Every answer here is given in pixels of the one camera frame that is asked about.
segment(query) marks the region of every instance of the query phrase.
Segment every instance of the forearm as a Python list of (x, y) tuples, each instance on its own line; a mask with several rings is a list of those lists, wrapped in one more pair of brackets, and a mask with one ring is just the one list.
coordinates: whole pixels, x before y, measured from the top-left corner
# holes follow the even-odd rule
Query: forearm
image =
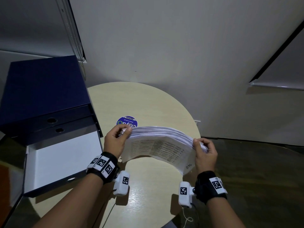
[(83, 225), (102, 188), (103, 181), (88, 174), (33, 228), (79, 228)]
[(208, 200), (207, 207), (210, 212), (214, 228), (244, 228), (244, 224), (231, 208), (227, 199), (212, 198)]

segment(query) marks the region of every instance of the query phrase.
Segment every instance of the open box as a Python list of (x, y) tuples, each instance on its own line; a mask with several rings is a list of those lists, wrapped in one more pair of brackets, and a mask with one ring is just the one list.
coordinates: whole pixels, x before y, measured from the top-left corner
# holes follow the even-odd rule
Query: open box
[(102, 153), (102, 148), (95, 126), (83, 133), (78, 130), (27, 146), (25, 196), (36, 197), (86, 175), (87, 166)]

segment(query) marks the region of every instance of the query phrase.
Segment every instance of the navy blue box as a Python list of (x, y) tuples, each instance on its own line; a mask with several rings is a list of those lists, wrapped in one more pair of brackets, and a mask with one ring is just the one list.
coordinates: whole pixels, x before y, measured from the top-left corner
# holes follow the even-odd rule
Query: navy blue box
[(92, 124), (102, 137), (75, 56), (11, 63), (0, 107), (3, 133), (29, 145)]

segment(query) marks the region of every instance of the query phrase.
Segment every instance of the box drawer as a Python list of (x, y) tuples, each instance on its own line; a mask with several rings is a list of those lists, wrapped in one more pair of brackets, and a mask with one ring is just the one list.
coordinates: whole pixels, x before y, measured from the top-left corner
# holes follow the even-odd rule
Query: box drawer
[(24, 195), (36, 197), (85, 176), (88, 164), (101, 153), (97, 131), (50, 146), (28, 146)]
[(37, 132), (23, 134), (15, 137), (14, 140), (19, 142), (21, 145), (27, 146), (48, 138), (56, 137), (60, 134), (65, 134), (73, 130), (78, 130), (94, 124), (94, 119), (90, 116), (76, 121), (64, 123), (62, 125), (53, 126), (45, 130), (39, 130)]
[(22, 121), (4, 124), (0, 127), (0, 130), (9, 137), (15, 137), (21, 134), (29, 134), (67, 122), (75, 121), (90, 115), (92, 115), (90, 106), (83, 105)]

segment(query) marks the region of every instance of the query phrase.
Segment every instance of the white cable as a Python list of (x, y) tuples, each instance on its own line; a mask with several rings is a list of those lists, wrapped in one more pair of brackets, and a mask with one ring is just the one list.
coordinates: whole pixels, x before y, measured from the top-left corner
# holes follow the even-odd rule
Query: white cable
[(193, 218), (191, 218), (191, 217), (186, 218), (185, 213), (184, 213), (184, 207), (183, 207), (183, 215), (184, 215), (184, 217), (185, 217), (185, 219), (186, 219), (185, 225), (184, 225), (184, 227), (183, 227), (183, 228), (185, 228), (187, 221), (193, 222)]

